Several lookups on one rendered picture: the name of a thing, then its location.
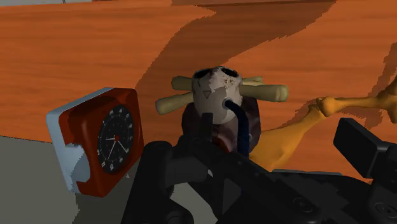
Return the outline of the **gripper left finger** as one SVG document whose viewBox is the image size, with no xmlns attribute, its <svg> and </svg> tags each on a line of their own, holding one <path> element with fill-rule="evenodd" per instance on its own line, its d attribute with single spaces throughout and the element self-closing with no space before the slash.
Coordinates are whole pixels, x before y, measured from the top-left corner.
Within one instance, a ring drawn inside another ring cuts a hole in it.
<svg viewBox="0 0 397 224">
<path fill-rule="evenodd" d="M 171 199 L 174 186 L 188 183 L 213 210 L 209 166 L 199 159 L 200 143 L 211 143 L 212 113 L 204 113 L 195 134 L 177 145 L 153 141 L 143 150 L 120 224 L 195 224 L 192 213 Z"/>
</svg>

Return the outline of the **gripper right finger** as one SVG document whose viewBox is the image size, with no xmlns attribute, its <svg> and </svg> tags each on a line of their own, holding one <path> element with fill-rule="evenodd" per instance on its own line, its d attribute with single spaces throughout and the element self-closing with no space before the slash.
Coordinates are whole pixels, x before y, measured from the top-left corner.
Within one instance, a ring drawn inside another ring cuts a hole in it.
<svg viewBox="0 0 397 224">
<path fill-rule="evenodd" d="M 379 139 L 352 118 L 338 122 L 333 145 L 372 183 L 360 215 L 365 224 L 397 224 L 397 143 Z"/>
</svg>

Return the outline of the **red square clock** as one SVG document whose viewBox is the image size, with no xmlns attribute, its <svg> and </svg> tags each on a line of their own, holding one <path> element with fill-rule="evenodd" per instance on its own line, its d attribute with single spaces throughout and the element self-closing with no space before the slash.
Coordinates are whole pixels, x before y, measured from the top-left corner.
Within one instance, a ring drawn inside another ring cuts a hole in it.
<svg viewBox="0 0 397 224">
<path fill-rule="evenodd" d="M 53 109 L 46 125 L 70 192 L 105 197 L 143 152 L 132 88 L 105 87 Z"/>
</svg>

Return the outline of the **skull and crossbones figure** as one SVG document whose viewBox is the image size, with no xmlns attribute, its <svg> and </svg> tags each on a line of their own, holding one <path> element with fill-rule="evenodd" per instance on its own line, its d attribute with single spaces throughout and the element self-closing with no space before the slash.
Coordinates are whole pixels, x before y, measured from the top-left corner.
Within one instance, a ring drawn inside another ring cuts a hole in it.
<svg viewBox="0 0 397 224">
<path fill-rule="evenodd" d="M 289 94 L 286 85 L 266 85 L 260 76 L 242 78 L 237 71 L 223 66 L 198 70 L 191 78 L 175 76 L 171 86 L 187 93 L 158 99 L 158 114 L 185 107 L 182 128 L 189 133 L 198 128 L 204 113 L 212 113 L 213 138 L 227 151 L 244 156 L 260 138 L 258 101 L 285 102 Z"/>
</svg>

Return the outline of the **orange wooden table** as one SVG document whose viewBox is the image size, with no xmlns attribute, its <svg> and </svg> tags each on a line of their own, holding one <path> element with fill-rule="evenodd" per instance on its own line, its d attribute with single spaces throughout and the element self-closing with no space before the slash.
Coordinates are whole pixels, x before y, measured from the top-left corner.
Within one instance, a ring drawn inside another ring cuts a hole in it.
<svg viewBox="0 0 397 224">
<path fill-rule="evenodd" d="M 146 141 L 175 142 L 160 116 L 173 76 L 231 67 L 289 87 L 261 102 L 264 130 L 318 97 L 375 96 L 397 73 L 397 0 L 114 0 L 0 6 L 0 135 L 48 141 L 49 110 L 102 87 L 137 90 Z"/>
</svg>

